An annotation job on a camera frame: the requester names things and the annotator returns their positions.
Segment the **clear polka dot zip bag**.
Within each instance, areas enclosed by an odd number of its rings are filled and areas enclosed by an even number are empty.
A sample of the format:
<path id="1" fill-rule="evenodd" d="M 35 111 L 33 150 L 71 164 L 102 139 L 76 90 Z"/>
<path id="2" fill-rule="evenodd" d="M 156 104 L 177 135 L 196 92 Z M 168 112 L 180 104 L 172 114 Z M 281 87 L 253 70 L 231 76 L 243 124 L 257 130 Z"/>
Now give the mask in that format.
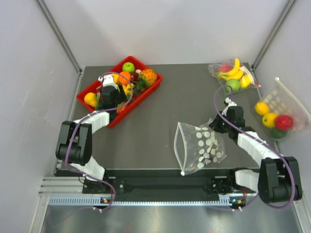
<path id="1" fill-rule="evenodd" d="M 178 122 L 173 149 L 181 176 L 219 164 L 226 158 L 225 142 L 220 133 L 209 127 L 213 119 L 200 126 Z"/>

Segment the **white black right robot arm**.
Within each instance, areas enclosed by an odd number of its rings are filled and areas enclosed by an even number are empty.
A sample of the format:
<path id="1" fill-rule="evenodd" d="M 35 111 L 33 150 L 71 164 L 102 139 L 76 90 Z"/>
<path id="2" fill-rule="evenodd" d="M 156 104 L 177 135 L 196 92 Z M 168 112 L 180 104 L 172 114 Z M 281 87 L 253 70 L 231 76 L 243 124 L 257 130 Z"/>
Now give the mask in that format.
<path id="1" fill-rule="evenodd" d="M 217 133 L 227 133 L 259 165 L 259 172 L 248 168 L 236 169 L 234 175 L 227 179 L 230 191 L 238 192 L 247 187 L 268 205 L 302 198 L 298 161 L 280 154 L 260 139 L 253 128 L 246 126 L 241 106 L 234 102 L 227 104 L 209 127 Z"/>

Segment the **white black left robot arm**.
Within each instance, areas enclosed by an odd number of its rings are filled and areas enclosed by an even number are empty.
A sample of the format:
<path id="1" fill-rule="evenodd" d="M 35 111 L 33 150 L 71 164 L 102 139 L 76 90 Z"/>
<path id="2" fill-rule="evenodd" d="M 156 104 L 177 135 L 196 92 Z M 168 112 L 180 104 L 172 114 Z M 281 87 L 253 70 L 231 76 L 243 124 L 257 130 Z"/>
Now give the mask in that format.
<path id="1" fill-rule="evenodd" d="M 97 112 L 88 115 L 82 123 L 76 120 L 61 124 L 55 156 L 65 161 L 68 152 L 68 163 L 91 176 L 87 179 L 94 181 L 94 188 L 103 193 L 110 188 L 110 180 L 105 175 L 105 169 L 92 156 L 92 134 L 112 123 L 117 116 L 117 107 L 128 98 L 121 84 L 104 86 L 99 89 L 99 94 Z"/>

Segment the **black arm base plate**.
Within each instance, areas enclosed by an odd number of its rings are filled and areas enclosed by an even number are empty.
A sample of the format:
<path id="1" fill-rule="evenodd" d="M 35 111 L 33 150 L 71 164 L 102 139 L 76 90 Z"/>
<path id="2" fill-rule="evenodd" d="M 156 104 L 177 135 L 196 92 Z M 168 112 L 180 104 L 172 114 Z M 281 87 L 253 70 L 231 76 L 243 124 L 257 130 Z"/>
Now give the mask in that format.
<path id="1" fill-rule="evenodd" d="M 112 185 L 118 195 L 134 191 L 194 191 L 214 194 L 242 192 L 243 188 L 235 184 L 232 169 L 202 169 L 193 174 L 182 176 L 177 169 L 119 169 L 108 170 L 102 178 L 92 181 L 86 177 L 84 194 L 109 193 Z"/>

